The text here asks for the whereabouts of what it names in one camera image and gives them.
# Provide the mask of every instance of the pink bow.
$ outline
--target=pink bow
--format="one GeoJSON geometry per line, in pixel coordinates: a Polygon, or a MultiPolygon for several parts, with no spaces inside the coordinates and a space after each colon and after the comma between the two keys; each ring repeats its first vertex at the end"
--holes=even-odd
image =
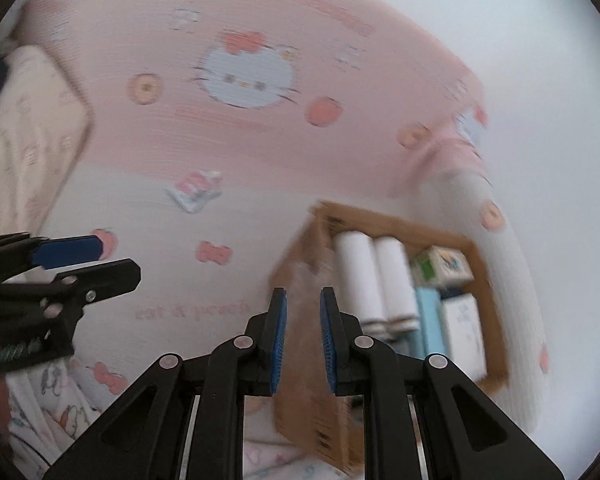
{"type": "Polygon", "coordinates": [[[100,384],[104,384],[109,387],[109,391],[113,395],[121,394],[128,386],[126,378],[119,374],[112,374],[109,372],[107,365],[101,362],[97,362],[93,366],[93,377],[100,384]]]}
{"type": "Polygon", "coordinates": [[[200,242],[196,249],[196,259],[202,263],[212,261],[218,265],[226,265],[232,254],[234,252],[229,247],[225,245],[216,247],[211,242],[200,242]]]}
{"type": "Polygon", "coordinates": [[[266,42],[261,32],[235,32],[224,38],[224,50],[229,54],[249,52],[257,54],[266,42]]]}

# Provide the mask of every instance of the metal screw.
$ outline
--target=metal screw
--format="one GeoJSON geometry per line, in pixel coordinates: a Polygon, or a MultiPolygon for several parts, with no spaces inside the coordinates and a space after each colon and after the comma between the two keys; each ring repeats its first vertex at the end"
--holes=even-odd
{"type": "Polygon", "coordinates": [[[234,339],[234,346],[236,348],[245,349],[250,348],[253,344],[253,339],[248,335],[241,335],[234,339]]]}
{"type": "Polygon", "coordinates": [[[176,367],[178,365],[178,356],[173,354],[163,355],[158,361],[158,364],[161,368],[165,370],[169,370],[170,368],[176,367]]]}
{"type": "Polygon", "coordinates": [[[60,303],[52,303],[50,304],[45,311],[42,313],[44,317],[48,317],[49,319],[53,319],[58,317],[58,314],[62,312],[62,305],[60,303]]]}
{"type": "Polygon", "coordinates": [[[432,355],[429,358],[429,364],[431,366],[433,366],[434,368],[442,369],[442,368],[445,368],[446,365],[449,364],[449,361],[447,361],[446,357],[444,357],[443,355],[436,354],[436,355],[432,355]]]}
{"type": "Polygon", "coordinates": [[[358,348],[371,348],[374,345],[374,340],[368,335],[359,335],[353,342],[358,348]]]}

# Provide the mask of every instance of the white box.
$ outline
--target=white box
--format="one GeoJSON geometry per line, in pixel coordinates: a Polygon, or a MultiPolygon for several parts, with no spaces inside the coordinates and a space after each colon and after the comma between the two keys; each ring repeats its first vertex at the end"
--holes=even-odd
{"type": "Polygon", "coordinates": [[[487,375],[487,361],[478,304],[471,294],[444,300],[440,321],[446,333],[447,356],[472,381],[487,375]]]}

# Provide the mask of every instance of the white wall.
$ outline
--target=white wall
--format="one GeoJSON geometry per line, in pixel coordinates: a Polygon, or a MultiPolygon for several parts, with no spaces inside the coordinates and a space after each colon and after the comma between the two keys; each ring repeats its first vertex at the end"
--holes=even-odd
{"type": "Polygon", "coordinates": [[[546,325],[551,396],[534,440],[569,479],[600,450],[600,16],[588,0],[385,0],[485,86],[482,153],[546,325]]]}

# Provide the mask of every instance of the blue gripper pad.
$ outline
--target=blue gripper pad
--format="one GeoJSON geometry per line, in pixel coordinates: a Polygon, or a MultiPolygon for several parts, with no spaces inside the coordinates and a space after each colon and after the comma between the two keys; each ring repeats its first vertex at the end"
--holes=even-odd
{"type": "Polygon", "coordinates": [[[327,371],[327,382],[331,393],[336,393],[336,352],[331,334],[331,324],[327,313],[327,305],[323,293],[320,294],[320,328],[322,329],[322,348],[324,349],[324,364],[327,371]]]}
{"type": "Polygon", "coordinates": [[[282,354],[285,349],[286,333],[286,293],[280,303],[280,313],[278,314],[278,324],[276,326],[276,336],[273,342],[273,352],[271,356],[271,392],[275,393],[280,384],[280,375],[282,373],[282,354]]]}
{"type": "Polygon", "coordinates": [[[101,256],[102,241],[90,235],[42,242],[32,254],[31,262],[45,269],[57,269],[97,262],[101,256]]]}

